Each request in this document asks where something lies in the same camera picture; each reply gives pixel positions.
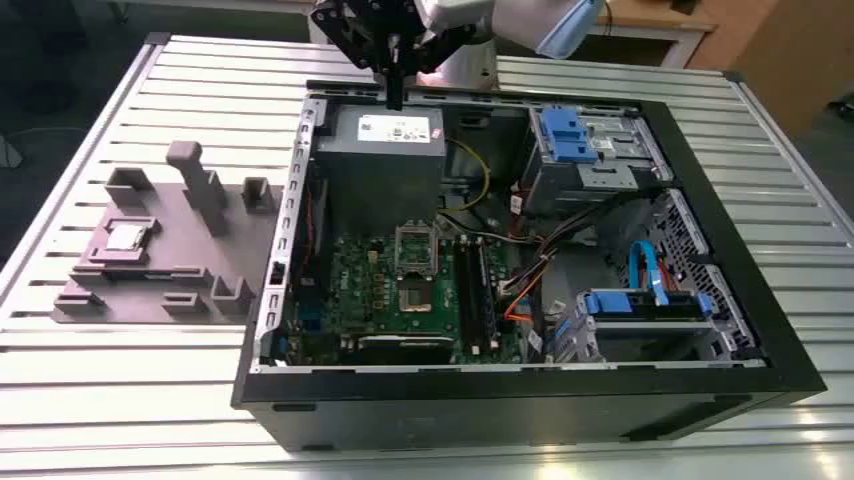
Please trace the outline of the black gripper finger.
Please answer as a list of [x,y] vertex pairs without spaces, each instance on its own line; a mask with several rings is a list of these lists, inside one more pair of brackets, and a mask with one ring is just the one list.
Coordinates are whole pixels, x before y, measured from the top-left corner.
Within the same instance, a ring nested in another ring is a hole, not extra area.
[[356,68],[372,72],[375,81],[385,89],[385,108],[393,110],[395,86],[388,83],[388,74],[381,72],[373,33],[356,16],[345,14],[345,3],[316,2],[309,23],[319,28]]
[[417,73],[432,73],[455,51],[468,42],[476,32],[473,24],[453,27],[432,36],[420,44],[416,40],[424,29],[404,29],[396,33],[393,46],[393,109],[403,107],[408,80]]

